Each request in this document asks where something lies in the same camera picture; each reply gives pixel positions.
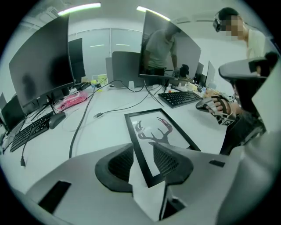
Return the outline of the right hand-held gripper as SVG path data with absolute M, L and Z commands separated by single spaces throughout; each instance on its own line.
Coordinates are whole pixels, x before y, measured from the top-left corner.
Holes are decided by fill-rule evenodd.
M 217 109 L 214 99 L 217 100 L 216 102 L 220 103 L 222 111 Z M 219 125 L 229 126 L 236 120 L 236 115 L 230 102 L 222 95 L 202 99 L 196 104 L 196 109 L 207 113 L 211 110 L 211 114 L 216 118 Z

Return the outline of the person's right hand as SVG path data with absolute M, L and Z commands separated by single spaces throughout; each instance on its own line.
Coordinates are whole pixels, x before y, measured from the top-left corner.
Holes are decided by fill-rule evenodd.
M 220 99 L 220 98 L 213 98 L 213 102 L 214 102 L 215 107 L 218 112 L 224 113 L 227 115 L 229 115 L 231 113 L 230 104 L 226 100 Z

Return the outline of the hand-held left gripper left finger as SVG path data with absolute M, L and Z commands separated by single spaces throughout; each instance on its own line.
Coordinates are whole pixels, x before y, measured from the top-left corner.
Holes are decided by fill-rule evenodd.
M 114 146 L 103 150 L 102 156 L 95 165 L 95 175 L 100 183 L 113 192 L 132 193 L 129 183 L 130 170 L 133 165 L 133 144 Z

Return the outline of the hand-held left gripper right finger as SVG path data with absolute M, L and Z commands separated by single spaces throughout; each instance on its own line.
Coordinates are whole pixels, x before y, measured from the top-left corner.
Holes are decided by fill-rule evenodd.
M 171 149 L 171 146 L 154 144 L 153 157 L 154 163 L 166 184 L 184 183 L 194 169 L 192 161 Z

